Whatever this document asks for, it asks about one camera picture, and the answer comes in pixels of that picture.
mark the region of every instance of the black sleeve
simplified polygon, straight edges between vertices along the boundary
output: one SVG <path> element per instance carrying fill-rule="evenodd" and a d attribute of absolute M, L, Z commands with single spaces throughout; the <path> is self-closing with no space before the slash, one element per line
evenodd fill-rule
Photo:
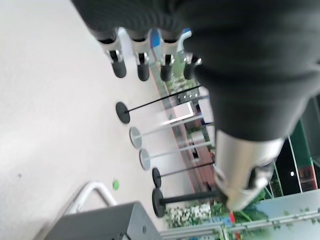
<path fill-rule="evenodd" d="M 286 137 L 320 89 L 319 0 L 72 0 L 98 40 L 110 29 L 191 28 L 217 129 L 250 141 Z"/>

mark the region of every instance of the white floor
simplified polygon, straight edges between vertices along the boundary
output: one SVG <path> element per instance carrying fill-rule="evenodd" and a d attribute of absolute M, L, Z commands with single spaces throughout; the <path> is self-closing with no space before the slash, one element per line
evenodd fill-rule
<path fill-rule="evenodd" d="M 118 203 L 141 201 L 165 228 L 153 213 L 151 171 L 141 168 L 128 135 L 130 126 L 143 132 L 165 121 L 163 107 L 132 112 L 129 125 L 115 113 L 118 101 L 130 108 L 158 98 L 151 78 L 139 81 L 128 44 L 127 76 L 118 79 L 66 0 L 0 0 L 0 33 L 0 239 L 34 239 L 90 180 L 104 182 Z M 144 138 L 143 147 L 153 155 L 177 144 L 168 130 Z M 152 166 L 162 173 L 184 168 L 178 154 Z M 162 191 L 193 189 L 178 174 L 164 179 Z M 89 205 L 101 204 L 93 198 Z"/>

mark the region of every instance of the white tiled floor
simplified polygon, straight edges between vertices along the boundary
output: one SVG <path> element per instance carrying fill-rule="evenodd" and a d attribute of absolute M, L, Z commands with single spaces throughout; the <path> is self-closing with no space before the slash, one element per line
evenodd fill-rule
<path fill-rule="evenodd" d="M 119 203 L 141 201 L 163 229 L 152 209 L 151 171 L 142 170 L 128 135 L 130 126 L 143 132 L 159 125 L 163 107 L 132 112 L 129 125 L 115 113 L 118 101 L 130 108 L 158 97 L 152 79 L 138 80 L 127 44 L 127 76 L 118 79 L 65 0 L 0 0 L 0 32 L 0 239 L 33 239 L 90 180 L 104 182 Z M 170 130 L 143 146 L 151 154 L 177 147 Z M 184 167 L 178 154 L 152 165 L 163 173 Z M 178 174 L 164 179 L 162 191 L 193 189 Z M 94 199 L 91 206 L 99 204 Z"/>

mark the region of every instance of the gray round base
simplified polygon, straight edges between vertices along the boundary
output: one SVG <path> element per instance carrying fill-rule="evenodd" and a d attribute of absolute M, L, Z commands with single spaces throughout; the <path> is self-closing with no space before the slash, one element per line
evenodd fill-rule
<path fill-rule="evenodd" d="M 147 152 L 147 150 L 142 148 L 139 152 L 139 158 L 140 158 L 141 167 L 146 171 L 149 170 L 151 164 L 150 164 L 149 153 Z"/>
<path fill-rule="evenodd" d="M 130 136 L 130 141 L 131 141 L 132 145 L 133 145 L 136 149 L 141 148 L 141 146 L 142 146 L 142 139 L 141 139 L 141 137 L 140 137 L 140 132 L 139 132 L 138 128 L 136 128 L 135 126 L 130 127 L 129 136 Z"/>

